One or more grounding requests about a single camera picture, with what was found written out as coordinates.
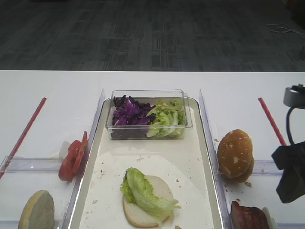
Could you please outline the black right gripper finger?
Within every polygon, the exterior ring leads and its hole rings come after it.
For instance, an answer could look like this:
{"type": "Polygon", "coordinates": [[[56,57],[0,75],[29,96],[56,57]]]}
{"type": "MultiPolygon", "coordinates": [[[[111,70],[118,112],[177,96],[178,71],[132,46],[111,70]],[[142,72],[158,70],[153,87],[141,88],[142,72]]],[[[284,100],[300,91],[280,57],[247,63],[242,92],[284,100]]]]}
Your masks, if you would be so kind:
{"type": "Polygon", "coordinates": [[[283,170],[276,188],[282,203],[291,203],[305,194],[305,143],[280,146],[272,154],[274,163],[283,170]]]}

